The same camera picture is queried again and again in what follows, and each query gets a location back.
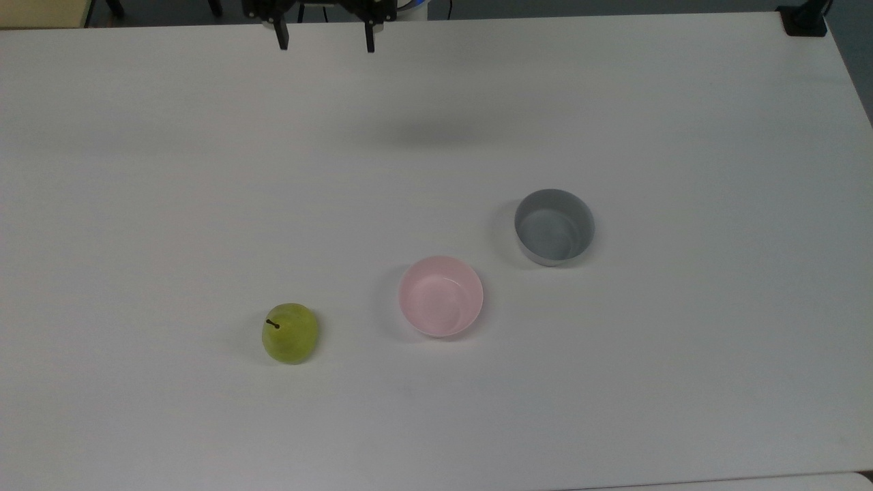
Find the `white table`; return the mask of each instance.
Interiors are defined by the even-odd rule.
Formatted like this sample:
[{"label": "white table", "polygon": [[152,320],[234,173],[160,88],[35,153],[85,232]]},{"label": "white table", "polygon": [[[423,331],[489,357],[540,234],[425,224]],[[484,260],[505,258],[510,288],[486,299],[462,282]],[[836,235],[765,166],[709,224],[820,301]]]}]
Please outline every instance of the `white table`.
[{"label": "white table", "polygon": [[[873,132],[775,13],[0,33],[0,488],[873,467]],[[512,236],[592,208],[586,256]],[[485,284],[449,342],[404,268]],[[296,301],[300,366],[260,346]]]}]

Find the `green pear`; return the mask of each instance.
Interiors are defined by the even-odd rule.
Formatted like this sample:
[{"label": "green pear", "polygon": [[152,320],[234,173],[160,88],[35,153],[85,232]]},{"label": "green pear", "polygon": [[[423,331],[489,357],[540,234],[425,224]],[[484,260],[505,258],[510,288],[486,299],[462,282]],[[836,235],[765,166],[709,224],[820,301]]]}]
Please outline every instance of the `green pear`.
[{"label": "green pear", "polygon": [[315,315],[298,303],[283,303],[267,314],[261,331],[264,349],[275,360],[298,364],[315,349],[319,338],[319,323]]}]

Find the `chair leg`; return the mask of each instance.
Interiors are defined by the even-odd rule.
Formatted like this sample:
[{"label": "chair leg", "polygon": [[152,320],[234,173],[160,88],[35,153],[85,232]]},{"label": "chair leg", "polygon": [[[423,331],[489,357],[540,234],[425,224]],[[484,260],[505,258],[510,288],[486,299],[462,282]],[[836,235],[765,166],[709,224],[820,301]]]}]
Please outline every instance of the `chair leg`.
[{"label": "chair leg", "polygon": [[109,5],[109,10],[112,11],[112,15],[117,18],[124,18],[124,8],[121,7],[119,0],[107,0],[107,5]]},{"label": "chair leg", "polygon": [[210,0],[210,9],[212,9],[212,15],[216,17],[221,17],[224,13],[224,10],[221,8],[221,0]]}]

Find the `floor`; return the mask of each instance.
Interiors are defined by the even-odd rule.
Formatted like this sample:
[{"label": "floor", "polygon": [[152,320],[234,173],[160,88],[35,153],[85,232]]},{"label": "floor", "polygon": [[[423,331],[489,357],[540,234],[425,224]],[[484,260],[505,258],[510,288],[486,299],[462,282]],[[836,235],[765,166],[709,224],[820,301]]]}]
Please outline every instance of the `floor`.
[{"label": "floor", "polygon": [[[113,18],[105,0],[95,0],[89,26],[122,27],[154,25],[249,24],[239,0],[224,0],[224,14],[214,17],[207,0],[120,0],[123,19]],[[432,0],[429,18],[445,19],[450,0]],[[781,4],[801,0],[453,0],[453,19],[506,17],[609,16],[691,12],[772,11]],[[326,9],[330,22],[353,20],[343,9]],[[325,22],[317,7],[305,10],[304,22]],[[828,14],[842,57],[868,119],[873,121],[873,2],[835,0]]]}]

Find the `black mount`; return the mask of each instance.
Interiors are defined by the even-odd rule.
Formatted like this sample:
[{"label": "black mount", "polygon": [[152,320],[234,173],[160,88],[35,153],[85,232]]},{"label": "black mount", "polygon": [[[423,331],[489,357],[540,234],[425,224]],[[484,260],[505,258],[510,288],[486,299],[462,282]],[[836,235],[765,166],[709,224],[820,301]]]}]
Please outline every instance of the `black mount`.
[{"label": "black mount", "polygon": [[804,38],[824,38],[828,26],[824,16],[830,9],[833,0],[808,0],[800,7],[778,7],[776,11],[782,15],[782,25],[788,36]]},{"label": "black mount", "polygon": [[364,23],[364,34],[367,39],[367,51],[375,52],[374,29],[380,30],[386,21],[397,19],[397,0],[242,0],[243,13],[251,18],[259,17],[261,21],[272,24],[276,31],[278,47],[288,49],[288,25],[285,23],[285,13],[294,4],[334,6],[343,9]]}]

